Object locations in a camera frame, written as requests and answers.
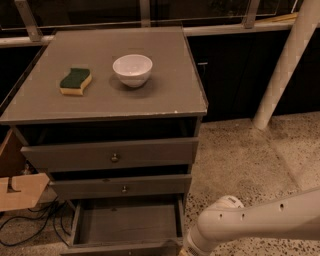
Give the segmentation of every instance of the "green scouring pad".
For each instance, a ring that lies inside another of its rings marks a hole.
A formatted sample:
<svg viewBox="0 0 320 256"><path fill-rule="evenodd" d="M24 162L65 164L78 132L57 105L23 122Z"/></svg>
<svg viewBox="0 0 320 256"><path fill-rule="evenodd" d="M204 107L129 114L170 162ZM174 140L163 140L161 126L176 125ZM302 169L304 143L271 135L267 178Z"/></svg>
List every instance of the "green scouring pad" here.
<svg viewBox="0 0 320 256"><path fill-rule="evenodd" d="M62 94L83 95L84 89L91 82L92 76L89 69L71 68L70 73L60 82Z"/></svg>

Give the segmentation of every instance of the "white bowl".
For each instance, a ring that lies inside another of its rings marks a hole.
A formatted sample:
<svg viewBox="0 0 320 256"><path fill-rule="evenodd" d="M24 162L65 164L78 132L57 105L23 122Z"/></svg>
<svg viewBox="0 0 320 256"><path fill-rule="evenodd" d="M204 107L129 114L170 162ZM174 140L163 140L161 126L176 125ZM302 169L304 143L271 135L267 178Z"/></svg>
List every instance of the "white bowl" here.
<svg viewBox="0 0 320 256"><path fill-rule="evenodd" d="M120 81L130 87L143 85L151 74L152 61L143 55L130 54L117 59L113 70Z"/></svg>

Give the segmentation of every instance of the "drawer front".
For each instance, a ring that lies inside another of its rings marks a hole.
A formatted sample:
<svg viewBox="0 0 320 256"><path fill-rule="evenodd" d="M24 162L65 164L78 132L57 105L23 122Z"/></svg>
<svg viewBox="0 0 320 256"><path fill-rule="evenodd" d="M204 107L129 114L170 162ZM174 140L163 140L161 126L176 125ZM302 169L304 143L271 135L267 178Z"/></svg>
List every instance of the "drawer front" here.
<svg viewBox="0 0 320 256"><path fill-rule="evenodd" d="M182 239L179 241L163 241L152 244L131 244L121 246L98 246L84 248L70 248L61 256L177 256L182 248Z"/></svg>
<svg viewBox="0 0 320 256"><path fill-rule="evenodd" d="M192 164L197 138L23 147L36 168L61 171Z"/></svg>
<svg viewBox="0 0 320 256"><path fill-rule="evenodd" d="M159 194L186 194L191 174L99 180L54 181L50 185L65 200L128 197Z"/></svg>

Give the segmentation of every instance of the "black wall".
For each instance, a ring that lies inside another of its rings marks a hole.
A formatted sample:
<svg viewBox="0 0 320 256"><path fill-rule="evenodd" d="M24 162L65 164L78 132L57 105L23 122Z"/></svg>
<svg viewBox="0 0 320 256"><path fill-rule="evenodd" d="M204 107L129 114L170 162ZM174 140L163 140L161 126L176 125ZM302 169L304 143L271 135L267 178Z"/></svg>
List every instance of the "black wall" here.
<svg viewBox="0 0 320 256"><path fill-rule="evenodd" d="M252 118L290 31L190 37L208 100L204 121ZM320 30L279 102L275 114L320 110Z"/></svg>
<svg viewBox="0 0 320 256"><path fill-rule="evenodd" d="M40 47L0 49L0 104L33 60ZM0 143L9 127L0 125Z"/></svg>

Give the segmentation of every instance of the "black cable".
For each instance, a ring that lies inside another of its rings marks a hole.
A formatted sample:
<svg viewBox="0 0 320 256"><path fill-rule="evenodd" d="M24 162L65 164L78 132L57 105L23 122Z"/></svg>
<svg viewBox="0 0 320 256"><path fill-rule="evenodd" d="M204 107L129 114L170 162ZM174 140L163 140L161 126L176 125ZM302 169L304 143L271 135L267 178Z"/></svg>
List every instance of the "black cable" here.
<svg viewBox="0 0 320 256"><path fill-rule="evenodd" d="M43 213L41 214L40 217L31 218L31 217L24 217L24 216L14 216L14 217L9 218L8 220L6 220L4 223L2 223L1 226L0 226L0 231L3 229L3 227L4 227L8 222L10 222L10 221L12 221L12 220L14 220L14 219L26 219L26 220L35 221L35 220L40 220L40 219L42 219L42 218L44 217L44 215L45 215L46 213L48 213L47 216L46 216L46 219L45 219L45 222L44 222L43 226L42 226L35 234L33 234L32 236L30 236L30 237L28 237L28 238L26 238L26 239L24 239L24 240L22 240L22 241L19 241L19 242L17 242L17 243L11 243L11 244L10 244L10 243L6 243L6 242L3 242L3 241L0 239L0 244L2 244L2 245L4 245L4 246L7 246L7 247L14 247L14 246L18 246L18 245L21 245L21 244L23 244L23 243L26 243L26 242L30 241L31 239L33 239L34 237L36 237L37 235L39 235L39 234L44 230L44 228L47 226L47 223L48 223L50 217L53 216L53 224L54 224L54 230L55 230L56 234L57 234L58 237L61 239L61 241L64 242L64 244L68 245L68 244L62 239L62 237L59 235L59 233L57 232L56 227L55 227L55 215L56 215L56 213L57 213L61 208L63 208L63 207L65 206L65 203L64 203L63 205L58 206L59 203L56 201L57 198L58 198L58 197L56 197L56 198L54 199L54 201L52 201L52 202L50 203L49 206L46 206L46 207L44 207L43 209L36 210L36 211L29 209L29 211L31 211L31 212L42 212L42 211L43 211Z"/></svg>
<svg viewBox="0 0 320 256"><path fill-rule="evenodd" d="M65 206L65 203L62 206L57 207L57 209L55 209L54 213L53 213L53 217L52 217L52 225L53 225L53 229L54 232L56 233L56 235L59 237L59 239L66 245L68 246L67 242L62 238L62 236L59 234L58 230L56 229L56 224L55 224L55 220L56 220L56 213Z"/></svg>
<svg viewBox="0 0 320 256"><path fill-rule="evenodd" d="M63 208L62 208L62 212L61 212L61 216L60 216L60 226L61 226L61 228L62 228L62 230L63 230L63 232L64 232L65 234L67 234L68 236L71 236L71 234L64 228L63 223L62 223L63 215L64 215L64 212L65 212L65 210L66 210L66 205L67 205L67 203L64 203L64 206L63 206Z"/></svg>

